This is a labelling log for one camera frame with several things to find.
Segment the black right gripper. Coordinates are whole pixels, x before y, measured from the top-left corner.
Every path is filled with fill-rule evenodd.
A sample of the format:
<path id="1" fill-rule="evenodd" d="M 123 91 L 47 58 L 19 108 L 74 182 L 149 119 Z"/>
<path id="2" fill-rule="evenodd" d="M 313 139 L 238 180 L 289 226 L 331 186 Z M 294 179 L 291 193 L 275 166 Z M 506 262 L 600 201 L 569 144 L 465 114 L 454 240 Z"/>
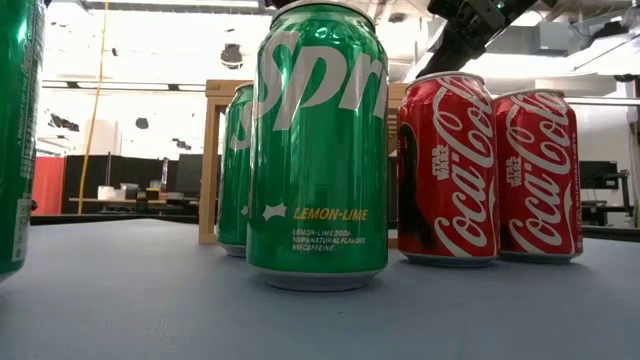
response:
<path id="1" fill-rule="evenodd" d="M 431 0 L 428 10 L 446 20 L 440 46 L 417 78 L 459 71 L 486 52 L 486 44 L 538 0 Z"/>

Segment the red Coca-Cola can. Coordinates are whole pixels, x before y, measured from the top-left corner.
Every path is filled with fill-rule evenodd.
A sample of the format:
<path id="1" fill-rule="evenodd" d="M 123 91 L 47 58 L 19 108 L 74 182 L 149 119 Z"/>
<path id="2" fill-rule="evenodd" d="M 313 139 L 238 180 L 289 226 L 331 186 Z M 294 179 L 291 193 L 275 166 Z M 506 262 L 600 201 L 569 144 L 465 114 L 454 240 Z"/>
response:
<path id="1" fill-rule="evenodd" d="M 497 121 L 499 258 L 563 264 L 583 253 L 578 132 L 559 90 L 493 100 Z"/>
<path id="2" fill-rule="evenodd" d="M 398 111 L 398 249 L 409 261 L 484 267 L 497 258 L 497 130 L 484 80 L 416 79 Z"/>

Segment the green Sprite can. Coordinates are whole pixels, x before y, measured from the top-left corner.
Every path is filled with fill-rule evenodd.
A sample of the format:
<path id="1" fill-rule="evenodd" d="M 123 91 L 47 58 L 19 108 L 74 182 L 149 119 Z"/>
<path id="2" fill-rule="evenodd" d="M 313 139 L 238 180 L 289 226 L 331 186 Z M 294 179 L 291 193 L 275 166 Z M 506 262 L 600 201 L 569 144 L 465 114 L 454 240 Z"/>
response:
<path id="1" fill-rule="evenodd" d="M 246 256 L 250 150 L 253 110 L 252 82 L 241 84 L 226 110 L 217 218 L 218 241 L 228 256 Z"/>
<path id="2" fill-rule="evenodd" d="M 388 262 L 388 57 L 337 0 L 280 8 L 254 78 L 246 258 L 269 285 L 348 291 Z"/>
<path id="3" fill-rule="evenodd" d="M 0 0 L 0 283 L 27 254 L 45 0 Z"/>

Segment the wooden slatted shelf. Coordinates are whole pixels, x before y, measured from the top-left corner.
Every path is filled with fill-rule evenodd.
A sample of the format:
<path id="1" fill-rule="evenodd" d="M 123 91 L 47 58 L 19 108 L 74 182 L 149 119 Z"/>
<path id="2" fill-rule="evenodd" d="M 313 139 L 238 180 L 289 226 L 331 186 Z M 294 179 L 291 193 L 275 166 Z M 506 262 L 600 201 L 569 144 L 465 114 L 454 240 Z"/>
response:
<path id="1" fill-rule="evenodd" d="M 218 243 L 214 231 L 216 198 L 218 190 L 218 144 L 219 122 L 221 115 L 235 95 L 235 89 L 245 80 L 207 80 L 205 96 L 207 99 L 204 150 L 202 158 L 201 191 L 199 200 L 200 245 Z M 392 83 L 388 89 L 387 140 L 388 156 L 394 156 L 397 149 L 397 112 L 405 96 L 407 84 Z"/>

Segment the black monitor on stand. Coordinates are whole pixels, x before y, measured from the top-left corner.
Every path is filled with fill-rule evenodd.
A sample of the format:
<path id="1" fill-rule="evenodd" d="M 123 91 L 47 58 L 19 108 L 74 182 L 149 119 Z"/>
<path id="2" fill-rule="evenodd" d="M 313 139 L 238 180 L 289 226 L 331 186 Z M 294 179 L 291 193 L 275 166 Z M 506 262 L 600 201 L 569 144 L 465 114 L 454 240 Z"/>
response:
<path id="1" fill-rule="evenodd" d="M 584 225 L 607 226 L 610 213 L 631 216 L 634 206 L 630 199 L 630 171 L 618 169 L 616 161 L 580 161 L 580 187 L 587 191 L 587 199 L 581 201 Z M 622 190 L 622 203 L 614 204 L 596 197 L 596 190 Z"/>

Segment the black hanging ceiling lamp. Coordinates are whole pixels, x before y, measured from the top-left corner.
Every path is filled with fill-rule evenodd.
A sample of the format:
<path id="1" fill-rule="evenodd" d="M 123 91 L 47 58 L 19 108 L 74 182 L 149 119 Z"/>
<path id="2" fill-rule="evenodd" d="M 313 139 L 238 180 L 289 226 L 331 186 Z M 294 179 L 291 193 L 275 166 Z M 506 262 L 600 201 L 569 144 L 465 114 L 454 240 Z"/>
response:
<path id="1" fill-rule="evenodd" d="M 230 70 L 239 70 L 243 67 L 243 56 L 240 52 L 240 45 L 236 43 L 227 43 L 220 54 L 220 62 L 223 66 Z"/>

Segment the black partition panel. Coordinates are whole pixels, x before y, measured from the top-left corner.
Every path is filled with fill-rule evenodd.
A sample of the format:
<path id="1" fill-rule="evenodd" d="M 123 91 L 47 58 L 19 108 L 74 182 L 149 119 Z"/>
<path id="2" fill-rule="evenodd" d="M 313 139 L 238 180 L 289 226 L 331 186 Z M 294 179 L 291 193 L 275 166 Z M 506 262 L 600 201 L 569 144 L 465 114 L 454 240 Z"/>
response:
<path id="1" fill-rule="evenodd" d="M 65 159 L 64 188 L 62 196 L 62 213 L 77 213 L 77 203 L 70 198 L 77 198 L 83 166 L 83 155 L 70 155 Z M 167 190 L 175 190 L 178 160 L 168 162 Z M 162 178 L 163 161 L 161 159 L 123 157 L 116 155 L 90 155 L 86 178 L 84 198 L 97 198 L 98 187 L 112 186 L 120 189 L 122 183 L 137 184 L 147 188 L 152 180 Z"/>

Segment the white cylindrical tank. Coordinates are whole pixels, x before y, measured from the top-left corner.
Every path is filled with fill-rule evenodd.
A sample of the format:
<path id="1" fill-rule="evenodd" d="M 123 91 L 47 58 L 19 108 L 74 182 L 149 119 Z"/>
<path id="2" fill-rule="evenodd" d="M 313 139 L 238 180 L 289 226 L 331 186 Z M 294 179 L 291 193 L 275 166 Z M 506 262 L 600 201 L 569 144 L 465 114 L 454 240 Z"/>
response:
<path id="1" fill-rule="evenodd" d="M 119 155 L 121 152 L 121 131 L 116 121 L 97 119 L 92 137 L 89 137 L 91 121 L 85 122 L 81 152 L 89 149 L 90 155 Z"/>

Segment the yellow pole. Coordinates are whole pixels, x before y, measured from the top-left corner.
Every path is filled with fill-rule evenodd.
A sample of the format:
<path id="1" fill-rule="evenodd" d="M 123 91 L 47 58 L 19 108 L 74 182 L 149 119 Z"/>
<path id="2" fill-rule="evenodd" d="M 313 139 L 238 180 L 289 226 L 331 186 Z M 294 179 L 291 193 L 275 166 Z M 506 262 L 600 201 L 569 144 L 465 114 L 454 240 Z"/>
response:
<path id="1" fill-rule="evenodd" d="M 95 96 L 94 96 L 94 103 L 93 103 L 93 108 L 92 108 L 92 114 L 91 114 L 91 118 L 90 118 L 90 122 L 89 122 L 89 127 L 88 127 L 88 132 L 87 132 L 87 137 L 86 137 L 86 142 L 85 142 L 85 151 L 84 151 L 84 156 L 83 156 L 83 166 L 82 166 L 82 173 L 81 173 L 81 178 L 80 178 L 80 183 L 79 183 L 79 197 L 78 197 L 78 207 L 77 207 L 77 215 L 82 215 L 83 214 L 83 209 L 84 209 L 84 190 L 85 190 L 85 184 L 86 184 L 86 178 L 87 178 L 87 174 L 88 174 L 88 165 L 89 165 L 89 156 L 90 156 L 90 151 L 91 151 L 91 146 L 92 146 L 92 142 L 93 142 L 93 136 L 94 136 L 94 129 L 95 129 L 95 123 L 96 123 L 96 117 L 97 117 L 97 112 L 98 112 L 98 106 L 99 106 L 99 101 L 100 101 L 100 96 L 101 96 L 101 89 L 102 89 L 102 83 L 103 83 L 103 78 L 104 78 L 104 52 L 106 49 L 106 31 L 107 31 L 107 22 L 108 22 L 108 11 L 109 11 L 109 5 L 110 5 L 110 1 L 111 0 L 105 0 L 104 1 L 104 8 L 103 8 L 103 23 L 102 23 L 102 29 L 101 29 L 101 37 L 100 37 L 100 56 L 99 56 L 99 70 L 98 70 L 98 82 L 97 82 L 97 86 L 95 89 Z"/>

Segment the blue table mat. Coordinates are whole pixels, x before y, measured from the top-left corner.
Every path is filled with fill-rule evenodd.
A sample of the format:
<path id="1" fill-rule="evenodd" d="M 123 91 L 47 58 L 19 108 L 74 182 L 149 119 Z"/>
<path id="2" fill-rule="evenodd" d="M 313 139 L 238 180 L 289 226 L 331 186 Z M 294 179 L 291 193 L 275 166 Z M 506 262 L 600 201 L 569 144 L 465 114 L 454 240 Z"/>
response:
<path id="1" fill-rule="evenodd" d="M 640 360 L 640 244 L 568 265 L 426 267 L 275 289 L 193 225 L 36 226 L 0 283 L 0 360 Z"/>

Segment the wooden desk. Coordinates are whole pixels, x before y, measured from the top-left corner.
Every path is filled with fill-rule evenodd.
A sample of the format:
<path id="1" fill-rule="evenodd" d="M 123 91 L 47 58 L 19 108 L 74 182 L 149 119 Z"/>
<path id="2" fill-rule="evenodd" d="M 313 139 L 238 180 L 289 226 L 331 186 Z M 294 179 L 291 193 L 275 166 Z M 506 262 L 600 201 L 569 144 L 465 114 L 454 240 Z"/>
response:
<path id="1" fill-rule="evenodd" d="M 83 203 L 99 203 L 99 204 L 126 204 L 126 205 L 142 205 L 147 204 L 150 206 L 160 205 L 176 205 L 176 206 L 199 206 L 198 200 L 189 199 L 156 199 L 156 200 L 139 200 L 139 199 L 97 199 L 97 198 L 83 198 Z"/>

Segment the red partition panel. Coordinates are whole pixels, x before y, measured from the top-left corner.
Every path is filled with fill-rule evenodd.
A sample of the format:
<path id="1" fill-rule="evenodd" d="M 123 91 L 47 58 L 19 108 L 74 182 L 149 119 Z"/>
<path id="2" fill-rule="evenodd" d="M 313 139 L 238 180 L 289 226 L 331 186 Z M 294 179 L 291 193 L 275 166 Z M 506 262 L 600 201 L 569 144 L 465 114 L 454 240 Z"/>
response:
<path id="1" fill-rule="evenodd" d="M 33 200 L 37 203 L 34 215 L 59 215 L 65 173 L 64 157 L 38 156 L 35 161 Z"/>

